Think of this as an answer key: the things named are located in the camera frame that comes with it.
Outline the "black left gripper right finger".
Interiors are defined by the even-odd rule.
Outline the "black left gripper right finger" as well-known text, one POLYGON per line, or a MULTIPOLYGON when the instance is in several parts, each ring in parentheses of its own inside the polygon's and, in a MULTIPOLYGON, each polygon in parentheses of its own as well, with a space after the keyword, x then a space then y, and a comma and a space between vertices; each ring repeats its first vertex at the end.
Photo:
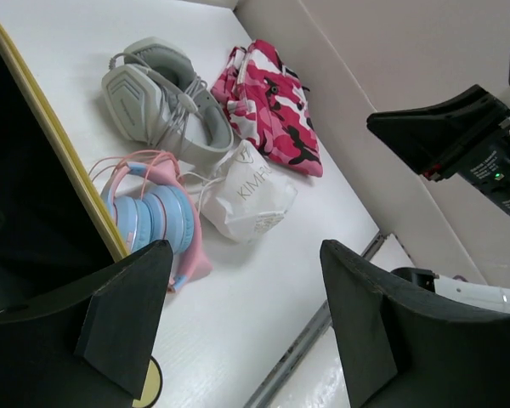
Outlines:
POLYGON ((320 263, 353 407, 510 407, 510 314, 458 303, 325 240, 320 263))

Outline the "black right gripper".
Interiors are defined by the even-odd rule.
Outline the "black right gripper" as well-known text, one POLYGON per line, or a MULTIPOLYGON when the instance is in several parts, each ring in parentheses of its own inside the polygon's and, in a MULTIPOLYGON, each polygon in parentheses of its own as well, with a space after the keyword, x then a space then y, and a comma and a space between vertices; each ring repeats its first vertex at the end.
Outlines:
POLYGON ((510 216, 510 107, 479 85, 437 105, 373 113, 366 126, 414 173, 458 174, 510 216))

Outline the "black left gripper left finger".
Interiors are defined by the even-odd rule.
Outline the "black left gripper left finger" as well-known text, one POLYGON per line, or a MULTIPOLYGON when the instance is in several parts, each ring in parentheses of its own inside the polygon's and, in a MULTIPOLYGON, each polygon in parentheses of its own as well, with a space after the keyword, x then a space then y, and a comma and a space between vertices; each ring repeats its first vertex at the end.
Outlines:
POLYGON ((166 241, 0 308, 0 407, 130 407, 173 261, 166 241))

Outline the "pale yellow hard-shell suitcase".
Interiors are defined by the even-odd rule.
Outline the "pale yellow hard-shell suitcase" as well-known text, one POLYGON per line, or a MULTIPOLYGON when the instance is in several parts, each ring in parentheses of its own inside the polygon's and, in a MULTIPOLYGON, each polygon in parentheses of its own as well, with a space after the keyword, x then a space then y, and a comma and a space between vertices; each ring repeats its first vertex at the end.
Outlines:
POLYGON ((0 24, 0 308, 131 254, 0 24))

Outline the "pink blue cat-ear headphones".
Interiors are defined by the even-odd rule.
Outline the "pink blue cat-ear headphones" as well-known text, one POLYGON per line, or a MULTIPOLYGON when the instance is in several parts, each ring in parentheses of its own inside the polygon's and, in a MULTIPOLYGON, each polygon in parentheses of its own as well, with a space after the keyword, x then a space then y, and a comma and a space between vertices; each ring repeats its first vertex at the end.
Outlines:
POLYGON ((203 248, 200 214, 184 187, 175 156, 164 150, 138 150, 115 159, 100 197, 127 249, 136 252, 154 241, 168 241, 179 256, 177 271, 168 282, 171 293, 209 275, 213 267, 203 248), (128 175, 143 179, 138 198, 116 194, 128 175))

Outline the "pink camouflage garment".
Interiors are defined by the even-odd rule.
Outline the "pink camouflage garment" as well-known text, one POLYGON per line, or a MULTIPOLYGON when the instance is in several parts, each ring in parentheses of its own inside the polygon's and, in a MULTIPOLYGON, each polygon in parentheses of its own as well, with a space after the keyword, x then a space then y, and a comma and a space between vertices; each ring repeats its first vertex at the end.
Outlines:
POLYGON ((230 126, 266 159, 298 173, 323 175, 308 89, 264 40, 235 47, 211 93, 230 126))

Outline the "white plastic pouch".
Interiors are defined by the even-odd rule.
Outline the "white plastic pouch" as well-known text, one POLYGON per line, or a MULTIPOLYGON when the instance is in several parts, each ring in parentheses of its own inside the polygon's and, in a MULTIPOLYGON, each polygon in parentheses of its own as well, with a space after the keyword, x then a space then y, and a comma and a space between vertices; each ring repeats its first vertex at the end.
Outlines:
POLYGON ((273 170, 248 141, 239 143, 210 176, 184 173, 185 186, 220 234, 245 243, 281 222, 297 197, 291 180, 273 170))

